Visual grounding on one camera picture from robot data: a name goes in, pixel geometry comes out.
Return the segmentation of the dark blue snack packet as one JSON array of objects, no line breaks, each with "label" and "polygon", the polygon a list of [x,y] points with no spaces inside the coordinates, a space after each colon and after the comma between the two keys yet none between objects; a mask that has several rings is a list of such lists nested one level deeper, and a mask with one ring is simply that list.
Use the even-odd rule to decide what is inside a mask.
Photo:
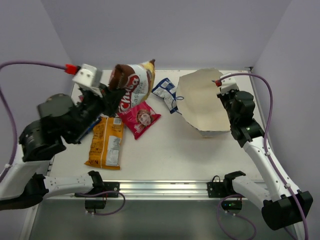
[{"label": "dark blue snack packet", "polygon": [[80,136],[79,140],[78,140],[78,144],[81,144],[82,139],[87,136],[92,130],[93,128],[99,124],[101,122],[102,118],[98,117],[88,128],[87,130]]}]

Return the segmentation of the blue checkered paper bag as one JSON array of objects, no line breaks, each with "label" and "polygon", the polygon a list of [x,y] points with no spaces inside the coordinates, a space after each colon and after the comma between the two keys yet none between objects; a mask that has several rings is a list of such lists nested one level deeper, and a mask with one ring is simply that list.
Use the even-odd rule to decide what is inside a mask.
[{"label": "blue checkered paper bag", "polygon": [[215,68],[203,68],[185,74],[176,87],[177,108],[184,120],[204,138],[230,131],[226,110],[217,97],[214,80],[223,74]]}]

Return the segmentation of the orange snack packet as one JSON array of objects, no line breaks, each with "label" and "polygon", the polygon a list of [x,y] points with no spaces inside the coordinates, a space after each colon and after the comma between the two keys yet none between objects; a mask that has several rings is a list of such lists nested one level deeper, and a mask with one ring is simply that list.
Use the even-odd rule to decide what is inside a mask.
[{"label": "orange snack packet", "polygon": [[118,117],[102,117],[93,127],[93,137],[84,163],[93,168],[120,170],[119,157],[124,124]]}]

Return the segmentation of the pink snack packet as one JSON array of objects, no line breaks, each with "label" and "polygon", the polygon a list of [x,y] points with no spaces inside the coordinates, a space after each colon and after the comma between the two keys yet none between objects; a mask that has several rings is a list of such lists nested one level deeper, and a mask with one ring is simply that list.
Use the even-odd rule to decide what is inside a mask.
[{"label": "pink snack packet", "polygon": [[125,126],[133,133],[134,139],[139,139],[145,131],[162,116],[156,113],[145,101],[139,105],[118,114]]}]

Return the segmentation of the brown chocolate snack packet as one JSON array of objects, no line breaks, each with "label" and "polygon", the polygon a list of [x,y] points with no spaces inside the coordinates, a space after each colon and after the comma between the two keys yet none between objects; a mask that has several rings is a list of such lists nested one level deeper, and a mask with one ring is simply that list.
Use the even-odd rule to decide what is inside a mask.
[{"label": "brown chocolate snack packet", "polygon": [[154,87],[155,60],[139,64],[117,64],[110,75],[110,91],[125,90],[117,111],[123,113],[144,102]]}]

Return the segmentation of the blue white snack packet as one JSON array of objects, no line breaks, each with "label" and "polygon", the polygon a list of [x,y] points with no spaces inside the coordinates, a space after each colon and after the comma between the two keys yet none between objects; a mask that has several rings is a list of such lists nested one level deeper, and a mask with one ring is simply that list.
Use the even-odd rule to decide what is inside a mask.
[{"label": "blue white snack packet", "polygon": [[176,102],[176,86],[169,78],[162,79],[153,89],[152,93],[163,99],[164,103],[169,109],[171,114],[178,111]]}]

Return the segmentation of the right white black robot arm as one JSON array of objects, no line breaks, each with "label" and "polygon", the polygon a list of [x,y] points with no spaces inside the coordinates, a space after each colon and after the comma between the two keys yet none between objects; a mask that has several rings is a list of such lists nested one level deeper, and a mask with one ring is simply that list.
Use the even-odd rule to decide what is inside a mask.
[{"label": "right white black robot arm", "polygon": [[257,167],[267,188],[250,180],[242,171],[225,175],[223,192],[227,196],[240,194],[261,210],[268,227],[279,230],[305,222],[313,203],[309,191],[301,191],[280,166],[265,132],[254,119],[254,97],[246,91],[231,90],[218,93],[230,122],[233,138]]}]

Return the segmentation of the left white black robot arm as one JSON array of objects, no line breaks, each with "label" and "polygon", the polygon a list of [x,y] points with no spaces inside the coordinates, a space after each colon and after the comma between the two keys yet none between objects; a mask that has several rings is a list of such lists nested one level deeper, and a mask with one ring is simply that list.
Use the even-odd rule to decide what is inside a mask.
[{"label": "left white black robot arm", "polygon": [[106,188],[97,171],[74,177],[49,177],[38,173],[52,158],[66,150],[67,144],[80,144],[90,126],[101,115],[116,115],[124,89],[109,90],[100,84],[101,96],[81,89],[83,100],[74,103],[69,95],[50,96],[37,106],[39,119],[26,126],[11,159],[0,176],[0,209],[33,207],[44,199],[76,194],[81,197],[106,197]]}]

